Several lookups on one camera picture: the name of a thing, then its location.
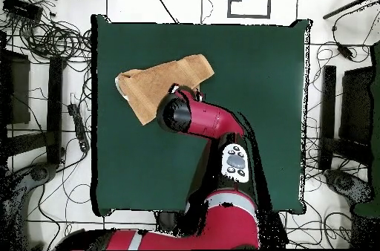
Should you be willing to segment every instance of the green table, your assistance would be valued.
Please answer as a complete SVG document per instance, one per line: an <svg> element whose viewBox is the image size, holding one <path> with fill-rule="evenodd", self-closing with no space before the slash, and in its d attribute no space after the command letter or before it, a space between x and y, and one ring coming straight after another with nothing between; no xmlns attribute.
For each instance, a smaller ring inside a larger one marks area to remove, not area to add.
<svg viewBox="0 0 380 251"><path fill-rule="evenodd" d="M103 16L91 21L98 90L92 125L95 208L102 214L185 208L206 141L165 132L155 121L142 126L114 79L133 68L201 53L215 72L200 85L206 101L242 112L255 130L274 209L304 211L299 188L308 21L293 27L111 24Z"/></svg>

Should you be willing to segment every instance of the tan cloth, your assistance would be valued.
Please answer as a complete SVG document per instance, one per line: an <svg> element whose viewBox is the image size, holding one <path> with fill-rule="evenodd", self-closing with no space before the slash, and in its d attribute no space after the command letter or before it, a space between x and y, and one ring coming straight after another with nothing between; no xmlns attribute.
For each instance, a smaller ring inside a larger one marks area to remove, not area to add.
<svg viewBox="0 0 380 251"><path fill-rule="evenodd" d="M195 89L213 74L209 62L198 54L147 70L121 73L115 83L144 126L156 117L157 107L173 83Z"/></svg>

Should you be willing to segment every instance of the floor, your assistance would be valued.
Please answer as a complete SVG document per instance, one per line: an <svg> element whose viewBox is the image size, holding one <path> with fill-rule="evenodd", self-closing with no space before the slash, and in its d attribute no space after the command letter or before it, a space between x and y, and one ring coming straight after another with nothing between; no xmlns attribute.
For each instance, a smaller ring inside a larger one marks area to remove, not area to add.
<svg viewBox="0 0 380 251"><path fill-rule="evenodd" d="M270 19L251 19L251 18L227 18L227 0L163 0L173 18L181 23L200 24L245 24L245 25L290 25L295 19L313 20L311 30L310 46L310 80L316 78L315 85L309 87L308 102L308 120L307 136L309 138L310 159L308 164L314 166L312 157L315 156L317 145L313 143L316 134L316 127L319 121L319 107L321 79L318 77L318 60L321 66L325 63L331 63L337 67L337 95L341 92L341 78L345 70L370 65L370 58L365 59L367 54L360 47L356 47L356 61L363 62L353 63L344 57L337 55L335 45L326 44L332 42L332 27L339 16L323 20L322 16L328 12L345 5L353 0L272 0L271 18ZM234 7L234 13L240 14L261 14L265 15L266 0L256 0L255 6L248 0L240 8ZM90 29L91 14L107 14L112 22L173 22L170 15L166 12L164 6L159 0L50 0L50 12L55 13L55 22L64 21L76 25L81 34ZM335 37L342 44L350 45L371 45L380 40L379 27L374 23L373 30L366 38L371 29L371 25L379 11L379 4L368 7L363 11L348 15L339 20ZM22 47L20 38L15 36L13 39L14 51L21 52ZM30 61L35 59L30 53ZM85 69L86 64L77 62L77 70ZM84 72L75 71L72 68L66 68L64 72L63 86L63 103L68 104L74 98L79 98L82 93L82 84L85 79ZM35 112L42 129L46 129L46 100L42 99L42 92L47 96L48 92L48 66L33 64L30 76L30 96L40 99L30 99L30 107ZM336 97L335 132L339 127L339 108L341 97ZM91 115L91 101L88 100L88 107L82 108L82 117L86 121ZM36 121L31 118L27 125L8 126L8 136L30 133L28 130L39 129ZM62 114L62 142L68 145L67 157L65 158L66 166L75 163L82 153L79 150L78 143L73 132L73 120L64 113ZM36 161L44 160L44 149L30 151L26 154L19 154L10 157L8 165L13 170L20 169L40 155ZM339 159L334 159L334 167L342 163ZM348 172L355 173L363 180L367 179L366 169L358 166L356 162L349 162L344 166L345 169L351 169ZM290 215L286 212L281 213L284 225L288 232L289 239L292 241L289 248L346 248L348 243L347 236L350 234L350 212L345 199L329 190L324 184L323 175L316 175L318 171L308 168L304 200L307 203L307 212L304 215ZM67 168L65 172L59 173L46 185L41 208L49 217L59 223L48 220L38 210L38 202L42 194L42 187L36 189L31 195L29 203L29 215L27 219L30 238L34 242L43 241L44 249L48 248L51 243L53 247L61 238L70 231L80 228L99 229L105 228L140 228L154 229L155 220L152 212L138 211L115 211L107 218L98 218L91 209L89 199L89 187L86 184L91 182L91 151L89 155L80 163ZM331 230L328 236L323 231L321 222L332 212L341 212L342 214L332 214L327 220L327 225Z"/></svg>

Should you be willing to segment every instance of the black border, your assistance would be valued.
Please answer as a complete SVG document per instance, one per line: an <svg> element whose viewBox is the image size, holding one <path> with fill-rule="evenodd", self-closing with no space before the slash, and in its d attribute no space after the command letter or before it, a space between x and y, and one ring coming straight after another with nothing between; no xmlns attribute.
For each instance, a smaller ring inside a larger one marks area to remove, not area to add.
<svg viewBox="0 0 380 251"><path fill-rule="evenodd" d="M240 15L240 14L231 14L231 0L228 0L227 3L227 18L228 19L270 19L272 0L268 0L266 6L266 15Z"/></svg>
<svg viewBox="0 0 380 251"><path fill-rule="evenodd" d="M102 16L106 22L110 24L156 24L154 22L111 22L111 20L102 14L93 14L91 15L91 79L92 79L92 116L91 116L91 148L92 151L92 160L91 160L91 186L90 186L90 198L92 210L96 216L103 217L104 215L100 214L99 205L96 199L96 188L98 184L98 168L97 168L97 116L98 116L98 105L97 105L97 97L98 97L98 78L97 78L97 46L98 46L98 24L97 24L97 16ZM289 26L281 26L293 28L297 25L297 23L303 21L304 19L296 19ZM305 186L305 172L306 172L306 141L307 141L307 102L308 102L308 93L309 93L309 73L310 73L310 61L309 61L309 49L310 49L310 30L312 27L312 20L307 19L308 24L304 31L304 53L305 53L305 61L304 61L304 100L303 100L303 120L301 122L301 172L300 172L300 191L298 200L302 204L302 212L297 213L292 211L291 209L280 209L278 212L288 212L293 215L302 215L306 212L306 204L304 202L304 186ZM213 24L213 25L240 25L240 24Z"/></svg>

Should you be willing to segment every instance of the black cable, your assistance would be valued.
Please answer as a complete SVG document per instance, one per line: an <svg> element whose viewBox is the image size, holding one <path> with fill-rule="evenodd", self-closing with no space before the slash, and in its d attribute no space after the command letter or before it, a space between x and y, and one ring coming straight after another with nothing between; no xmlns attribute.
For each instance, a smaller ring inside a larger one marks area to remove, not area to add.
<svg viewBox="0 0 380 251"><path fill-rule="evenodd" d="M167 9L167 7L165 6L163 0L159 0L159 1L161 2L161 4L163 5L163 7L165 8L166 12L170 15L171 19L173 19L174 23L179 24L179 22L170 14L170 12Z"/></svg>
<svg viewBox="0 0 380 251"><path fill-rule="evenodd" d="M336 40L335 32L336 32L336 30L337 30L336 25L337 25L338 21L339 21L340 19L342 19L343 17L347 16L347 15L350 15L350 14L352 14L352 13L354 13L354 12L362 11L364 8L369 7L369 6L373 6L374 4L378 4L378 3L380 3L380 1L374 1L374 2L371 2L371 3L369 3L369 4L366 4L366 5L360 6L360 7L358 7L358 8L355 9L355 10L351 10L350 12L347 12L347 13L345 13L345 14L339 16L339 17L335 20L335 23L334 23L334 25L332 26L332 37L334 38L334 41L337 43L337 45L340 45L340 46L342 46L342 47L347 47L347 48L348 48L348 46L344 46L344 45L340 44L340 43ZM375 18L374 18L374 20L373 20L373 23L372 23L372 25L371 25L371 27L370 27L370 30L368 31L367 36L365 37L363 43L360 45L360 47L361 47L361 49L364 51L364 53L367 54L366 57L363 58L363 59L360 60L360 61L355 61L353 58L357 57L358 53L357 53L357 51L356 51L355 49L353 49L353 50L356 52L356 55L355 55L354 57L348 57L348 59L350 59L352 62L355 62L355 63L361 63L361 62L365 61L365 60L370 56L370 50L369 50L368 47L365 45L365 42L367 41L368 37L370 36L370 33L371 33L371 31L373 30L373 27L374 27L374 25L375 25L375 23L376 23L376 19L378 18L379 14L380 14L380 11L376 14L376 16L375 16Z"/></svg>
<svg viewBox="0 0 380 251"><path fill-rule="evenodd" d="M58 232L56 232L56 235L54 236L54 238L51 240L51 242L49 243L49 246L47 247L47 251L50 250L50 247L53 243L53 241L56 239L56 237L58 236L59 232L61 231L61 226L59 225L59 223L57 221L55 221L54 219L52 219L51 217L47 216L44 211L42 211L41 209L41 200L42 198L44 197L44 193L45 193L45 185L42 185L42 194L41 194L41 197L39 198L39 203L38 203L38 208L39 208L39 211L41 212L42 215L44 215L48 220L54 222L57 226L58 226Z"/></svg>
<svg viewBox="0 0 380 251"><path fill-rule="evenodd" d="M211 2L210 0L207 0L207 1L209 1L209 3L211 4L212 8L211 8L211 12L210 12L210 14L209 14L208 16L206 16L204 19L202 19L202 24L203 24L203 22L204 22L208 17L211 16L212 11L214 10L214 5L212 4L212 2Z"/></svg>

